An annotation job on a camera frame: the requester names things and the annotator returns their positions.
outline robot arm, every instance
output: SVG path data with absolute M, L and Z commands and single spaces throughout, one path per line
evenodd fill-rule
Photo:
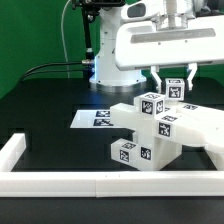
M 148 0 L 126 6 L 124 24 L 116 40 L 116 65 L 120 70 L 151 68 L 161 93 L 160 68 L 186 66 L 187 85 L 197 65 L 224 62 L 224 16 L 196 18 L 206 1 Z

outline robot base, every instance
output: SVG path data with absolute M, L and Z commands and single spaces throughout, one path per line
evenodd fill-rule
M 143 81 L 136 82 L 134 84 L 126 84 L 126 85 L 111 85 L 108 83 L 100 83 L 100 82 L 94 82 L 90 80 L 90 88 L 95 90 L 100 90 L 104 92 L 132 92 L 137 89 L 145 88 L 146 81 L 143 79 Z

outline white block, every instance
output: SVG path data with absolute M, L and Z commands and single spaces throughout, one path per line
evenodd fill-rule
M 204 125 L 182 114 L 169 113 L 157 119 L 155 136 L 182 145 L 203 147 Z
M 119 103 L 110 108 L 111 123 L 141 133 L 152 133 L 154 119 L 136 112 L 135 107 Z
M 183 79 L 166 79 L 166 100 L 184 100 L 185 83 Z
M 0 151 L 0 172 L 10 172 L 25 149 L 25 134 L 14 134 Z
M 111 158 L 120 163 L 136 167 L 136 158 L 139 151 L 139 145 L 119 139 L 111 145 Z
M 165 110 L 165 96 L 158 93 L 146 93 L 134 99 L 136 110 L 148 116 L 157 116 Z
M 181 149 L 180 144 L 159 138 L 152 138 L 152 142 L 148 145 L 119 139 L 111 145 L 111 158 L 138 170 L 155 171 L 177 158 L 181 154 Z

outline stacked blocks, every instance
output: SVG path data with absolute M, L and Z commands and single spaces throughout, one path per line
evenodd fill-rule
M 151 92 L 135 97 L 134 106 L 118 104 L 111 107 L 111 122 L 135 131 L 133 142 L 119 139 L 111 145 L 111 158 L 150 171 L 160 170 L 179 156 L 180 144 L 167 140 L 166 136 L 156 136 L 158 120 L 166 113 L 165 96 Z M 133 147 L 128 149 L 126 146 L 131 144 Z
M 146 93 L 134 98 L 134 106 L 111 107 L 111 122 L 135 131 L 133 142 L 120 139 L 112 144 L 111 156 L 118 162 L 139 170 L 160 170 L 186 145 L 204 147 L 216 168 L 224 170 L 221 110 L 170 100 L 165 107 L 164 95 Z

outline white cube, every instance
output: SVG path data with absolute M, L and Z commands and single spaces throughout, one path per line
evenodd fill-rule
M 119 139 L 111 145 L 111 159 L 136 167 L 139 145 L 125 139 Z
M 146 93 L 134 99 L 136 111 L 155 117 L 165 110 L 165 96 L 158 93 Z
M 184 100 L 185 83 L 183 79 L 166 79 L 166 100 Z

